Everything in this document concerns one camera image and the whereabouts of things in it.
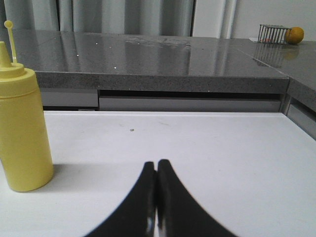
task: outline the metal basket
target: metal basket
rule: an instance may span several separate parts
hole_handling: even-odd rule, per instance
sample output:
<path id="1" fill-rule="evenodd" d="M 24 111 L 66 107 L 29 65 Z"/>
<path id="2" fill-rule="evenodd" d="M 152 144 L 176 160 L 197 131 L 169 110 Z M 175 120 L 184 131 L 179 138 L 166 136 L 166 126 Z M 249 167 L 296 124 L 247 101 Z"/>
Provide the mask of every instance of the metal basket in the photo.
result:
<path id="1" fill-rule="evenodd" d="M 285 44 L 284 35 L 289 29 L 284 26 L 260 24 L 258 42 Z"/>

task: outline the yellow squeeze bottle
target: yellow squeeze bottle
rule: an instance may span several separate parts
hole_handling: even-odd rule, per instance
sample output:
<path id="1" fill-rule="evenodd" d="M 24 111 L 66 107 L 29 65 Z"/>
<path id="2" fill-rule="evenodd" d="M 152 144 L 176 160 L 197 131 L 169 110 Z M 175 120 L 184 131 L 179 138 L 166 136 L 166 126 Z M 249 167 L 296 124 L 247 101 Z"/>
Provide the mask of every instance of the yellow squeeze bottle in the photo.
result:
<path id="1" fill-rule="evenodd" d="M 48 183 L 54 171 L 35 72 L 16 62 L 13 24 L 4 25 L 13 63 L 0 41 L 0 159 L 10 188 L 25 192 Z"/>

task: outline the kitchen counter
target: kitchen counter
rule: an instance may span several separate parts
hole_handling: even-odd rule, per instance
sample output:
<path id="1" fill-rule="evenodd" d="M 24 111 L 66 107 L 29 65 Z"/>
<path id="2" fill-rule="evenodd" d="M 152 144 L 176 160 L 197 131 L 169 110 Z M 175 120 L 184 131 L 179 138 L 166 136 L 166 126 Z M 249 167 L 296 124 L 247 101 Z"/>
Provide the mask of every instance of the kitchen counter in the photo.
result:
<path id="1" fill-rule="evenodd" d="M 14 31 L 41 88 L 288 93 L 316 111 L 315 42 Z M 0 39 L 8 43 L 7 32 Z"/>

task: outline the curtain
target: curtain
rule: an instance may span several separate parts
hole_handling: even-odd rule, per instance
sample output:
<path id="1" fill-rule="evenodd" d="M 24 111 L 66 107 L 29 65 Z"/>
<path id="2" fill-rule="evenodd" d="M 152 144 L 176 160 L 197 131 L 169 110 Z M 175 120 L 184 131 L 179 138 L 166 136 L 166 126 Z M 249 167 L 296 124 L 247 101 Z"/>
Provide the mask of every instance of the curtain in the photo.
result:
<path id="1" fill-rule="evenodd" d="M 194 0 L 0 0 L 15 29 L 189 36 Z"/>

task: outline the white tabletop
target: white tabletop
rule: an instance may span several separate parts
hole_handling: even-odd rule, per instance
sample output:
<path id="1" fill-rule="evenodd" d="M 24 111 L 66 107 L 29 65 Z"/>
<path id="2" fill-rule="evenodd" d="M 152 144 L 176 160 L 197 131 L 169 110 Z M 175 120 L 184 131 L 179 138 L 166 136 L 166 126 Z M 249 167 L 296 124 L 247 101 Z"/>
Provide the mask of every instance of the white tabletop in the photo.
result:
<path id="1" fill-rule="evenodd" d="M 316 141 L 278 113 L 45 112 L 55 176 L 16 193 L 0 169 L 1 237 L 77 237 L 169 159 L 205 210 L 241 237 L 316 233 Z"/>

